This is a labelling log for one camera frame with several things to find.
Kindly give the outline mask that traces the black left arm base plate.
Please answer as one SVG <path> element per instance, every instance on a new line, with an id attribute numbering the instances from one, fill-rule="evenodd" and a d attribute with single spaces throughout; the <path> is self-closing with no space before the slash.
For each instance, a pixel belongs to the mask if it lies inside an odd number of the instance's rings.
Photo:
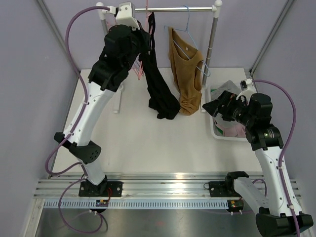
<path id="1" fill-rule="evenodd" d="M 80 183 L 80 197 L 121 197 L 123 182 L 102 181 L 99 185 L 93 185 L 89 181 Z"/>

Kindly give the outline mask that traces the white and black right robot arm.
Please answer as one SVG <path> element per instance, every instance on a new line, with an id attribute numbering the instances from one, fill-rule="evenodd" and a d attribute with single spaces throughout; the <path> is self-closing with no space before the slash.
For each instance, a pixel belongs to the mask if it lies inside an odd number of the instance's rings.
<path id="1" fill-rule="evenodd" d="M 224 190 L 231 196 L 239 194 L 247 202 L 255 214 L 261 236 L 299 237 L 312 227 L 312 216 L 303 213 L 291 186 L 283 159 L 285 145 L 280 131 L 271 123 L 271 98 L 254 93 L 247 100 L 243 95 L 224 91 L 202 107 L 212 117 L 220 114 L 223 120 L 236 121 L 245 127 L 246 139 L 263 172 L 267 195 L 263 195 L 244 172 L 229 173 Z"/>

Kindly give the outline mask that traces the grey tank top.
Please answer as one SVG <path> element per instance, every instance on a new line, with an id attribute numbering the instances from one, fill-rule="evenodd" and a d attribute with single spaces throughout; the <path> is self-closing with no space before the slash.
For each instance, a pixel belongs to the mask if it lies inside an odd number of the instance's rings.
<path id="1" fill-rule="evenodd" d="M 217 89 L 211 90 L 210 99 L 211 101 L 217 99 L 224 91 L 239 95 L 241 93 L 241 88 L 238 87 L 233 81 L 228 80 L 222 84 Z"/>

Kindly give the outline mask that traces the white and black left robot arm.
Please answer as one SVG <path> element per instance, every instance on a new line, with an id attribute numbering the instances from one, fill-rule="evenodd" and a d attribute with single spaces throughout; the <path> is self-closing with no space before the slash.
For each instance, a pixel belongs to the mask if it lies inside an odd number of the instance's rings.
<path id="1" fill-rule="evenodd" d="M 104 37 L 105 46 L 88 76 L 83 103 L 70 126 L 54 135 L 54 140 L 68 149 L 86 171 L 81 197 L 110 193 L 107 176 L 98 160 L 101 147 L 91 141 L 91 135 L 104 107 L 128 77 L 137 56 L 150 50 L 149 38 L 143 28 L 115 25 L 109 29 Z"/>

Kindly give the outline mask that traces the pink wire hanger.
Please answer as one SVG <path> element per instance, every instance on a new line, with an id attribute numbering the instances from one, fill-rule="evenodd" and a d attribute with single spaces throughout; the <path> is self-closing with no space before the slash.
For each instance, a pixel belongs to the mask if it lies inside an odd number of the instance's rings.
<path id="1" fill-rule="evenodd" d="M 140 80 L 144 76 L 144 71 L 143 71 L 143 64 L 142 62 L 139 62 L 136 60 L 133 64 L 133 70 L 137 75 L 138 80 Z"/>

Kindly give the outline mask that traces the green tank top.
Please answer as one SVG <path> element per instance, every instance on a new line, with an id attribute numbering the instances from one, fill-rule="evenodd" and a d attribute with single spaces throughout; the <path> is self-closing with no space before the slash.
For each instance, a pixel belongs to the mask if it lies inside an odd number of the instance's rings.
<path id="1" fill-rule="evenodd" d="M 224 135 L 223 130 L 221 129 L 221 127 L 219 127 L 217 124 L 215 125 L 216 130 L 221 134 Z"/>

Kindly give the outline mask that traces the pink hanger with black top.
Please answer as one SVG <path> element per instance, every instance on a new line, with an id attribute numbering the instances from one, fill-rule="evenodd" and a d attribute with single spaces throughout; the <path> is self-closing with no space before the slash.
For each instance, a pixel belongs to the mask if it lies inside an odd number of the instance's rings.
<path id="1" fill-rule="evenodd" d="M 146 32 L 150 33 L 150 27 L 149 27 L 149 17 L 151 15 L 151 12 L 148 10 L 148 5 L 149 5 L 149 1 L 146 0 L 146 5 L 145 5 L 145 13 L 146 13 L 146 22 L 145 22 L 145 30 Z"/>

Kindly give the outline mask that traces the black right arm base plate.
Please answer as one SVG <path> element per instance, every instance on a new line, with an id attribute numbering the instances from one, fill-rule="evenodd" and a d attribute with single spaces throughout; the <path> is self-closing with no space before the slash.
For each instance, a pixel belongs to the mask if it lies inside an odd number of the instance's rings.
<path id="1" fill-rule="evenodd" d="M 210 181 L 204 183 L 203 187 L 209 191 L 212 198 L 232 197 L 224 181 Z"/>

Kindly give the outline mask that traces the pink hanger with grey top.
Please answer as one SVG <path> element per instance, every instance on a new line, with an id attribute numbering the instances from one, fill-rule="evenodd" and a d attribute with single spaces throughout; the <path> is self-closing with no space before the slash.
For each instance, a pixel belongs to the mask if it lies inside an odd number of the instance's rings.
<path id="1" fill-rule="evenodd" d="M 108 28 L 111 28 L 113 25 L 117 23 L 116 18 L 113 14 L 106 14 L 105 18 L 106 18 L 106 24 Z"/>

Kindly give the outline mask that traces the mauve pink tank top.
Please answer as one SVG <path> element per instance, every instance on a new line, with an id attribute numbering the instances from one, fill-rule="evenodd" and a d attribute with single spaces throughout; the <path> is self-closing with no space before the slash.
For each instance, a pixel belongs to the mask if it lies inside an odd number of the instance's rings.
<path id="1" fill-rule="evenodd" d="M 214 118 L 214 125 L 218 125 L 224 132 L 225 137 L 245 138 L 245 126 L 236 121 L 224 121 L 221 115 Z"/>

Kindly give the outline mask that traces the black tank top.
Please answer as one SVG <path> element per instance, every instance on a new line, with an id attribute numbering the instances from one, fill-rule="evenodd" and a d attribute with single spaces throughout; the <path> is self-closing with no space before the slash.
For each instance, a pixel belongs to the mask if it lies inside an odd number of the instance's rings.
<path id="1" fill-rule="evenodd" d="M 180 103 L 178 99 L 171 93 L 163 76 L 161 75 L 155 51 L 154 33 L 156 30 L 156 19 L 153 12 L 148 17 L 149 24 L 149 43 L 151 50 L 146 54 L 139 56 L 142 62 L 143 71 L 145 73 L 147 90 L 150 95 L 149 108 L 157 111 L 158 119 L 173 120 L 180 110 Z"/>

